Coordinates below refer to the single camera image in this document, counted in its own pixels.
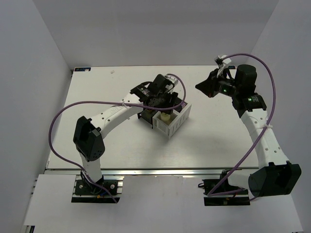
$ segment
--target white tabletop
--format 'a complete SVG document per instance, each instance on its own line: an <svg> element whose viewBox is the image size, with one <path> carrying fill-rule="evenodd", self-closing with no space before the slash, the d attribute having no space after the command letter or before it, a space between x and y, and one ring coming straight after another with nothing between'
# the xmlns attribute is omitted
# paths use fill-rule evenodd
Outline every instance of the white tabletop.
<svg viewBox="0 0 311 233"><path fill-rule="evenodd" d="M231 104L231 98L210 99L195 89L216 66L92 67L74 72L66 105L83 100L120 101L129 91L157 74L174 73L185 83L186 101L192 103L189 119L168 140L143 119L132 116L105 138L102 168L223 168L233 167L252 145L247 129ZM174 89L183 96L182 86ZM76 121L97 115L110 106L84 104L66 110L54 147L62 156L82 163L72 141ZM255 152L242 167L257 167ZM48 168L76 168L50 153Z"/></svg>

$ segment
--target white enclosure wall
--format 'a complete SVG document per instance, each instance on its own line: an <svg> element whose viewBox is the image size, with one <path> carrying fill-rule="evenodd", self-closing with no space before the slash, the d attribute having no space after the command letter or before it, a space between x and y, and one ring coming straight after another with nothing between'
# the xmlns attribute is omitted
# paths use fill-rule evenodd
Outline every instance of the white enclosure wall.
<svg viewBox="0 0 311 233"><path fill-rule="evenodd" d="M18 233L70 70L31 0L0 1L0 231Z"/></svg>
<svg viewBox="0 0 311 233"><path fill-rule="evenodd" d="M214 65L251 52L277 2L34 0L70 68Z"/></svg>
<svg viewBox="0 0 311 233"><path fill-rule="evenodd" d="M252 52L266 61L276 81L277 103L273 129L302 176L292 196L305 232L311 232L311 1L281 0ZM269 109L272 88L266 70L256 61L258 91Z"/></svg>

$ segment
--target mounting plate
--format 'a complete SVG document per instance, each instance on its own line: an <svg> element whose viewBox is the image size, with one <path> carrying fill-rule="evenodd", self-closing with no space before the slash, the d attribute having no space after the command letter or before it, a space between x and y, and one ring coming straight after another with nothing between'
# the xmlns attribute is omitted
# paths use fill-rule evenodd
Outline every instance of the mounting plate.
<svg viewBox="0 0 311 233"><path fill-rule="evenodd" d="M103 186L108 189L108 191L115 196L117 194L118 189L118 180L104 180ZM79 202L79 203L114 203L114 201L110 198L110 196L105 193L102 197L97 197L98 195L94 195L90 192L87 186L83 183L82 180L76 181L76 187L74 194L75 197L71 198L71 202Z"/></svg>
<svg viewBox="0 0 311 233"><path fill-rule="evenodd" d="M219 182L220 179L208 179L203 180L203 186L199 186L204 188L204 194L207 195L210 190L215 187L215 185ZM228 182L224 182L219 188L215 190L215 193L227 192L239 189L239 187L231 186ZM232 195L231 197L204 197L204 206L238 206L238 205L250 205L248 190L241 191L236 195Z"/></svg>

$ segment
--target yellow object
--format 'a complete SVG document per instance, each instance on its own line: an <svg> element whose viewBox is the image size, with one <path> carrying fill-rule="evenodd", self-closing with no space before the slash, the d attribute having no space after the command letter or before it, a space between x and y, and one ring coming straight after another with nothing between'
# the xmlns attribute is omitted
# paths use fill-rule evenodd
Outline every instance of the yellow object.
<svg viewBox="0 0 311 233"><path fill-rule="evenodd" d="M161 117L161 120L168 121L171 118L171 115L166 114L166 113L161 113L160 117Z"/></svg>

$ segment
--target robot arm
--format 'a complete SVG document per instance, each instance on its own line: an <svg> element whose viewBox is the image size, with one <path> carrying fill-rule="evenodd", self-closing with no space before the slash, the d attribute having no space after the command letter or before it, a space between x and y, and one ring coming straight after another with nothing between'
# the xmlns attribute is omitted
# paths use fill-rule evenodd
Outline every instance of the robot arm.
<svg viewBox="0 0 311 233"><path fill-rule="evenodd" d="M212 71L207 80L196 85L196 88L210 98L218 93L230 96L233 107L255 142L267 119L266 104L255 93L256 69L250 65L240 65L235 78L228 79L230 61L225 59L226 62L222 64L221 58L223 56L215 59L220 68ZM247 170L236 170L228 177L229 185L248 189L255 197L289 194L301 175L301 169L298 164L290 163L271 127L267 127L255 150L259 170L253 174Z"/></svg>
<svg viewBox="0 0 311 233"><path fill-rule="evenodd" d="M93 193L98 188L87 180L84 172L97 184L102 184L104 178L101 172L100 157L105 152L104 139L118 125L131 116L144 111L142 107L129 106L137 104L155 108L169 108L175 105L177 93L173 88L178 84L176 78L157 75L153 82L145 82L134 87L121 102L121 106L112 106L108 110L87 119L82 116L78 119L73 141L80 153L83 167L81 177ZM161 111L170 115L173 110Z"/></svg>

